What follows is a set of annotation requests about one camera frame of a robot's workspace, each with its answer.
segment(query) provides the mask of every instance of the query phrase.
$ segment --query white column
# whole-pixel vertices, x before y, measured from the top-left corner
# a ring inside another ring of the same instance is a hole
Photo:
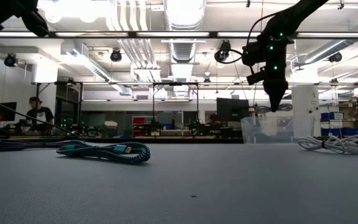
[[[205,110],[198,111],[198,119],[199,119],[200,123],[205,124]]]
[[[308,67],[295,71],[292,80],[296,83],[318,83],[317,69]],[[292,88],[294,138],[312,134],[321,135],[319,93],[317,85],[299,85]]]
[[[45,58],[38,62],[38,64],[32,66],[33,82],[45,83],[57,81],[58,65],[55,62]],[[56,86],[49,85],[39,95],[42,101],[42,106],[50,108],[53,114],[55,114],[56,103]]]

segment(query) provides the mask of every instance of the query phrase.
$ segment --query laboratory room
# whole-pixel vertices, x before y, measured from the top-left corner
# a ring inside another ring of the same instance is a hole
[[[358,223],[358,1],[0,0],[0,223]]]

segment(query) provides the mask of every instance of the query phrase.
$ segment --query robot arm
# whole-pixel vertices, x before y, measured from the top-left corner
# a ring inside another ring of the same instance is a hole
[[[295,5],[278,12],[266,24],[258,41],[268,41],[270,37],[281,39],[283,35],[291,36],[300,24],[328,0],[300,0]]]
[[[251,68],[252,75],[247,77],[249,85],[264,81],[264,90],[269,95],[270,107],[275,112],[288,89],[285,79],[287,45],[293,44],[291,36],[310,14],[328,0],[300,0],[294,6],[274,14],[265,29],[243,47],[242,63]],[[261,71],[254,73],[252,66],[266,62]]]
[[[26,28],[35,35],[48,35],[48,25],[38,13],[37,4],[38,0],[0,0],[0,30],[3,30],[3,22],[16,16],[21,17]]]

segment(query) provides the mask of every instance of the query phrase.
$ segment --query ventilation duct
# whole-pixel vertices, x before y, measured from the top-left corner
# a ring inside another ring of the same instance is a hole
[[[358,32],[358,25],[350,30],[351,32]],[[345,49],[346,47],[357,43],[358,40],[333,40],[323,45],[305,57],[305,63],[315,63],[324,58],[335,54],[336,52]]]
[[[85,44],[77,47],[72,40],[65,40],[61,44],[61,52],[63,55],[69,55],[74,61],[84,65],[94,75],[99,76],[106,82],[119,82],[111,78],[110,74],[100,67],[95,61],[89,58],[89,49]],[[132,90],[122,85],[111,85],[121,96],[131,96]]]
[[[194,31],[201,30],[205,14],[206,0],[164,0],[164,14],[167,29],[171,31]],[[176,82],[178,79],[188,80],[191,77],[192,65],[196,44],[171,43],[171,60],[177,64],[171,65],[171,72]],[[188,93],[183,86],[173,88],[174,95],[184,97]]]

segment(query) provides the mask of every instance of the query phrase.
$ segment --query gray table surface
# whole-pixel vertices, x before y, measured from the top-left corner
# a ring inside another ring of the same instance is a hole
[[[0,152],[0,223],[357,223],[358,156],[150,144],[139,166]]]

